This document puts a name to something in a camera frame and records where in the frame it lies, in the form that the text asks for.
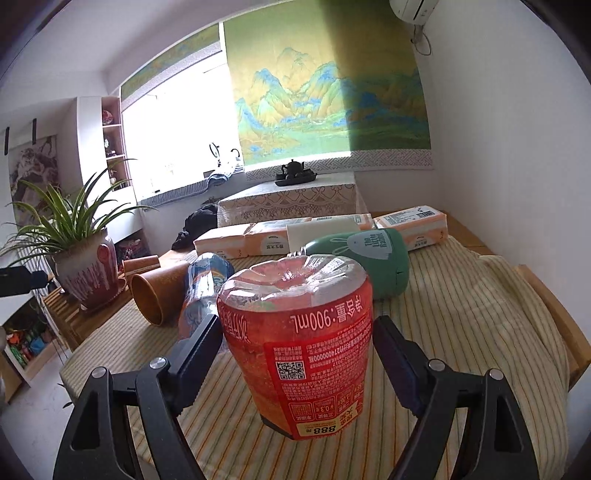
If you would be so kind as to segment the red label plastic bottle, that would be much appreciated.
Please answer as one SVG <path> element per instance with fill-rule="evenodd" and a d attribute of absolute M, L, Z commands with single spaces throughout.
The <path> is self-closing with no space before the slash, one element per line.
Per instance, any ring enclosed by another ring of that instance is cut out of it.
<path fill-rule="evenodd" d="M 270 427 L 320 438 L 362 413 L 373 287 L 359 262 L 317 254 L 259 263 L 222 285 L 217 310 Z"/>

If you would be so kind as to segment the blue orange drink bottle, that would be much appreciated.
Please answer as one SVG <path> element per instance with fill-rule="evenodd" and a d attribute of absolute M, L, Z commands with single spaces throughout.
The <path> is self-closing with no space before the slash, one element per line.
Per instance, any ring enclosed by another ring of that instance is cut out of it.
<path fill-rule="evenodd" d="M 188 339 L 204 320 L 217 314 L 216 298 L 235 268 L 214 253 L 198 255 L 185 275 L 185 296 L 177 320 L 180 339 Z"/>

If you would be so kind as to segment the striped yellow table cloth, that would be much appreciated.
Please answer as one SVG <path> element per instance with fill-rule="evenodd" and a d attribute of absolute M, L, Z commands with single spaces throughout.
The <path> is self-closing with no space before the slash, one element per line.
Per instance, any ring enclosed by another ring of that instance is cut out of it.
<path fill-rule="evenodd" d="M 376 302 L 374 312 L 456 371 L 501 370 L 526 422 L 540 477 L 563 475 L 566 347 L 542 299 L 504 258 L 481 256 L 455 239 L 413 251 L 406 291 Z M 332 436 L 287 439 L 263 424 L 235 359 L 224 352 L 179 423 L 209 479 L 384 479 L 416 419 L 373 358 L 358 418 Z"/>

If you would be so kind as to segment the green spider plant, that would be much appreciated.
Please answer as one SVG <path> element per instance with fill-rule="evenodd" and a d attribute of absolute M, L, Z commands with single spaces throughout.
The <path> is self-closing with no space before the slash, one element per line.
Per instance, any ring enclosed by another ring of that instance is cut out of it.
<path fill-rule="evenodd" d="M 72 195 L 64 194 L 49 184 L 45 188 L 21 179 L 19 183 L 34 191 L 41 200 L 39 208 L 23 201 L 13 201 L 32 216 L 32 222 L 18 226 L 1 247 L 3 257 L 14 255 L 9 265 L 15 266 L 39 257 L 54 257 L 82 244 L 97 233 L 107 231 L 108 225 L 121 216 L 137 211 L 149 211 L 142 204 L 120 203 L 112 193 L 125 180 L 109 185 L 99 194 L 95 187 L 108 170 L 96 172 Z"/>

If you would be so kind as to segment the black teapot on tray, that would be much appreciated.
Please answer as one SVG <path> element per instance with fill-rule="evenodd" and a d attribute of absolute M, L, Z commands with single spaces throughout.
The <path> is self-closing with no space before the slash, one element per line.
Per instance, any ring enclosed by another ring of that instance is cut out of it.
<path fill-rule="evenodd" d="M 297 162 L 291 159 L 290 162 L 281 167 L 280 173 L 276 174 L 274 183 L 276 186 L 287 187 L 301 185 L 317 179 L 317 174 L 310 168 L 304 167 L 304 162 Z"/>

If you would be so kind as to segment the white bookshelf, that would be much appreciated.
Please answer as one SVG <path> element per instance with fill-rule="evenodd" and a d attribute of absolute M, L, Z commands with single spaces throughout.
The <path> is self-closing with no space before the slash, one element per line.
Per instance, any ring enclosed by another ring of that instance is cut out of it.
<path fill-rule="evenodd" d="M 118 206 L 135 205 L 137 201 L 131 180 L 131 161 L 125 147 L 120 99 L 117 96 L 78 97 L 75 113 L 82 182 L 86 182 L 92 174 L 105 170 L 93 189 L 91 199 L 113 186 L 106 197 L 108 203 L 97 211 L 97 215 L 106 214 Z"/>

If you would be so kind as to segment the brown paper cup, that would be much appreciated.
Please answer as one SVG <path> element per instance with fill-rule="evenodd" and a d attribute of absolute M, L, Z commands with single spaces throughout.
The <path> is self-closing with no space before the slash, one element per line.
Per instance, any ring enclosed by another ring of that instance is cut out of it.
<path fill-rule="evenodd" d="M 186 261 L 177 262 L 132 277 L 130 287 L 135 304 L 152 325 L 162 326 L 178 317 L 188 266 Z"/>

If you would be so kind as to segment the tissue pack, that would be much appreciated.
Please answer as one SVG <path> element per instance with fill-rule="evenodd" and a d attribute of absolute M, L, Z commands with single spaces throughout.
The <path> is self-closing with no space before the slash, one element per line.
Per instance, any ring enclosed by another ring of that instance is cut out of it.
<path fill-rule="evenodd" d="M 243 251 L 247 257 L 286 255 L 290 251 L 287 226 L 291 219 L 253 223 L 245 232 Z"/>
<path fill-rule="evenodd" d="M 376 217 L 378 228 L 398 231 L 408 251 L 440 244 L 448 239 L 447 215 L 431 206 L 418 206 Z"/>
<path fill-rule="evenodd" d="M 214 253 L 224 259 L 245 258 L 246 233 L 250 224 L 229 225 L 211 229 L 193 241 L 198 255 Z"/>
<path fill-rule="evenodd" d="M 369 213 L 356 213 L 356 214 L 346 214 L 346 215 L 331 215 L 331 216 L 322 216 L 322 217 L 311 217 L 311 221 L 352 221 L 356 223 L 356 226 L 359 227 L 360 230 L 366 231 L 370 229 L 375 229 L 376 225 L 372 216 Z"/>

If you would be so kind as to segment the red white plant pot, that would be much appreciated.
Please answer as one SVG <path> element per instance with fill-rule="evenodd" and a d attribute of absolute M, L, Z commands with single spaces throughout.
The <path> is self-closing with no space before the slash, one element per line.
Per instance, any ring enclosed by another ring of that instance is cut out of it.
<path fill-rule="evenodd" d="M 106 228 L 52 259 L 60 285 L 86 310 L 101 308 L 122 290 L 115 246 Z"/>

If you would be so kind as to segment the landscape painting scroll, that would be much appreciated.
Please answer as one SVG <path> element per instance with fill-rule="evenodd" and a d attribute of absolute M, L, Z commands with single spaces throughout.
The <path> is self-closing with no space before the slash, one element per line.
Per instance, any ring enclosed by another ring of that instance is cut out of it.
<path fill-rule="evenodd" d="M 430 169 L 408 27 L 386 1 L 287 1 L 221 24 L 249 169 Z"/>

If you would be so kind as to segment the black clothes pile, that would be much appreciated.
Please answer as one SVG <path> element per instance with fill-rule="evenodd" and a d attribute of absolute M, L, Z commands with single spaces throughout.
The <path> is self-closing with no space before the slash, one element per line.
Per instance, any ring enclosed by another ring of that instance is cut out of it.
<path fill-rule="evenodd" d="M 184 220 L 184 226 L 178 232 L 170 249 L 173 251 L 186 250 L 193 246 L 193 241 L 200 235 L 216 227 L 217 205 L 215 203 L 203 204 Z"/>

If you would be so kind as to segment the tiger wall painting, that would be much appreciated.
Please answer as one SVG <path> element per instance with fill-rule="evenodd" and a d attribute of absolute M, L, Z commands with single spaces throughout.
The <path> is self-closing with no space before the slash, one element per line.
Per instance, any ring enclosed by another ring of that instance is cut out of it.
<path fill-rule="evenodd" d="M 40 138 L 35 144 L 29 142 L 10 150 L 8 170 L 12 203 L 26 203 L 42 213 L 46 202 L 24 182 L 43 191 L 47 190 L 48 185 L 59 186 L 57 136 Z M 21 206 L 14 204 L 13 213 L 18 227 L 34 223 L 34 216 Z"/>

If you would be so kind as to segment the tissue pack farthest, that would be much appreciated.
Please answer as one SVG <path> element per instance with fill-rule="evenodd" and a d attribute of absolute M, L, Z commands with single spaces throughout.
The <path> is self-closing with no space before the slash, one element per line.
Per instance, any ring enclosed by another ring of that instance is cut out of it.
<path fill-rule="evenodd" d="M 431 206 L 418 206 L 376 217 L 378 228 L 398 231 L 408 251 L 440 244 L 448 239 L 447 215 Z"/>

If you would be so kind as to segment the green thermos bottle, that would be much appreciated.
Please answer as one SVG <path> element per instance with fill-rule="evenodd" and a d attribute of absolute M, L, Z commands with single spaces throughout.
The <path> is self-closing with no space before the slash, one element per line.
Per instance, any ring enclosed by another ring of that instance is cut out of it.
<path fill-rule="evenodd" d="M 408 287 L 409 253 L 402 235 L 394 229 L 326 235 L 308 242 L 296 253 L 332 254 L 356 260 L 370 277 L 375 300 L 398 297 Z"/>

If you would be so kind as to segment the white paper cup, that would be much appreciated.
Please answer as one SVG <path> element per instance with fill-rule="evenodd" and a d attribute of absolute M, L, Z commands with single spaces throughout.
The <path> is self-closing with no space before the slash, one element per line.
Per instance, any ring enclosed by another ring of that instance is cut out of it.
<path fill-rule="evenodd" d="M 290 246 L 290 252 L 300 251 L 301 248 L 308 245 L 311 241 L 322 237 L 359 232 L 360 226 L 356 224 L 353 218 L 335 217 L 324 220 L 311 220 L 304 223 L 290 224 L 287 226 L 287 241 Z"/>

